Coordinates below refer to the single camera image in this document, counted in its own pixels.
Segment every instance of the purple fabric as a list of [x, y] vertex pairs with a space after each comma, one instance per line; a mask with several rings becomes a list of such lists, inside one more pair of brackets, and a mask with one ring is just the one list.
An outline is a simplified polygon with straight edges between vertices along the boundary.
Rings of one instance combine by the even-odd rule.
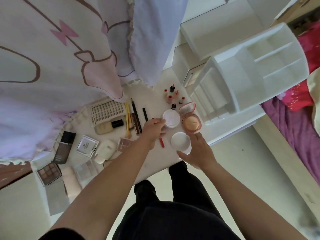
[[320, 185], [320, 137], [312, 125], [312, 107], [290, 111], [274, 97], [262, 108]]

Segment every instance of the white floor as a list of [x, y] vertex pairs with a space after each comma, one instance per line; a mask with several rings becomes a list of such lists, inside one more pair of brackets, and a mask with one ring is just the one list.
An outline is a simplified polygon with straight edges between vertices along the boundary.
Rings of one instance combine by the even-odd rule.
[[[222, 166], [289, 223], [303, 231], [301, 219], [309, 219], [312, 214], [254, 128], [250, 127], [214, 145], [212, 149]], [[191, 166], [189, 172], [202, 181], [226, 223], [244, 239], [212, 183], [201, 171]], [[160, 200], [172, 201], [168, 170], [153, 175], [149, 180]], [[32, 175], [0, 190], [0, 202], [0, 239], [37, 239], [49, 229], [49, 221], [45, 219], [45, 210]], [[107, 239], [112, 238], [126, 210], [134, 202], [132, 189]]]

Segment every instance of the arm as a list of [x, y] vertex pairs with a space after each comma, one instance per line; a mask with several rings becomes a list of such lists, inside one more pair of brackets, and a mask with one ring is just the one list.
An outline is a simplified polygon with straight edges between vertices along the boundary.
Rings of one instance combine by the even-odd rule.
[[105, 240], [164, 124], [146, 122], [139, 139], [82, 190], [51, 230], [70, 228], [86, 240]]
[[246, 239], [306, 240], [297, 229], [218, 164], [201, 133], [189, 136], [191, 153], [177, 152], [178, 155], [206, 174]]

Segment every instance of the leg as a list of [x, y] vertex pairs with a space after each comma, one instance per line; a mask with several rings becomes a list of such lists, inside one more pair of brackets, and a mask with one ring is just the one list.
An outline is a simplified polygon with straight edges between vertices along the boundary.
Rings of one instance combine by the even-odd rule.
[[155, 201], [159, 201], [154, 186], [148, 181], [134, 186], [136, 202], [125, 213], [122, 222], [113, 235], [113, 240], [131, 239], [142, 218], [145, 208]]
[[188, 172], [188, 167], [181, 161], [169, 168], [172, 180], [173, 201], [211, 212], [222, 219], [201, 181]]

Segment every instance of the black sleeve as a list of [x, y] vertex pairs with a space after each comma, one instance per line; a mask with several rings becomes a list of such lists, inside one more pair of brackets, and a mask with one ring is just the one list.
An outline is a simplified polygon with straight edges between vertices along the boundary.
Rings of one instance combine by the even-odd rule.
[[57, 239], [74, 239], [74, 240], [85, 240], [76, 231], [68, 228], [58, 228], [51, 230], [44, 234], [39, 240], [57, 240]]

